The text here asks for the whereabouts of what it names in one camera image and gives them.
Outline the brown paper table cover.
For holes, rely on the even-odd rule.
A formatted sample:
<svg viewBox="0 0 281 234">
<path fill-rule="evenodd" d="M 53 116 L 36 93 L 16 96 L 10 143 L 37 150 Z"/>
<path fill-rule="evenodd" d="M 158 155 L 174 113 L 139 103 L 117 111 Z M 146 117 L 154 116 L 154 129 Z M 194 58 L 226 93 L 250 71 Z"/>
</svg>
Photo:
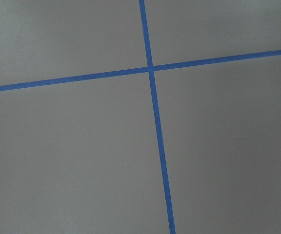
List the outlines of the brown paper table cover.
<svg viewBox="0 0 281 234">
<path fill-rule="evenodd" d="M 281 0 L 0 0 L 0 234 L 281 234 Z"/>
</svg>

